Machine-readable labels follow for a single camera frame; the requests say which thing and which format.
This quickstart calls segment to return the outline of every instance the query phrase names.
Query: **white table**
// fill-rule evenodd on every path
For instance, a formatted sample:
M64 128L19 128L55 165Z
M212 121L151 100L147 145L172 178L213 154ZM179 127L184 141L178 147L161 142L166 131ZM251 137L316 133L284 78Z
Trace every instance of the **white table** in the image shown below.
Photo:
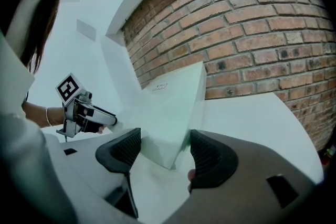
M322 166L313 143L291 111L273 93L205 101L202 130L272 148L316 184ZM179 170L166 170L139 154L131 169L131 186L139 220L160 223L187 198L190 153Z

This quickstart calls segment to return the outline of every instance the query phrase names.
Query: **white foam block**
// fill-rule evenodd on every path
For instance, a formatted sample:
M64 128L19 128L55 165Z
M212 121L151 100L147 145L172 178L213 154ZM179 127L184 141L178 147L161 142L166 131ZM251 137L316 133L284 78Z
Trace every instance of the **white foam block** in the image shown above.
M111 130L140 127L141 153L167 169L176 169L190 126L201 127L205 87L203 62L163 74L142 90L133 107L117 115L118 124Z

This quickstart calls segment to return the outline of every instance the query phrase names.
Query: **silver bracelet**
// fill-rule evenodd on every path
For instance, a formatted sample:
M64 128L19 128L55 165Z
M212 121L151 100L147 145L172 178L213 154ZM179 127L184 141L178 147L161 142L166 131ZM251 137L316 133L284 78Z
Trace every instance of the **silver bracelet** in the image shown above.
M48 122L49 126L52 126L51 123L49 122L49 119L48 119L48 108L46 108L46 119L47 119L47 122Z

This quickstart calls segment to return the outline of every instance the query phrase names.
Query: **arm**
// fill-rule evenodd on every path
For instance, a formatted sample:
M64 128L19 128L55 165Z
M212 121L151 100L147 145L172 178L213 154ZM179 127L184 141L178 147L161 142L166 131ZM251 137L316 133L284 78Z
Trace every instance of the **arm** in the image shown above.
M46 108L28 102L22 104L22 109L26 113L26 118L34 121L40 128L49 127L46 118ZM48 120L52 126L61 125L64 121L63 108L48 108Z

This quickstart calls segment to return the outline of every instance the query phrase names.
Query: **woman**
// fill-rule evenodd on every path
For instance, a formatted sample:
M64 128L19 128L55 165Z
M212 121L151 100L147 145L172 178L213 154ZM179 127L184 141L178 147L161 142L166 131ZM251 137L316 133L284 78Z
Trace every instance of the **woman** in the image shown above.
M59 0L7 0L2 4L1 30L9 45L30 72L36 73L46 40L54 25ZM63 108L45 108L24 101L26 118L41 128L63 124Z

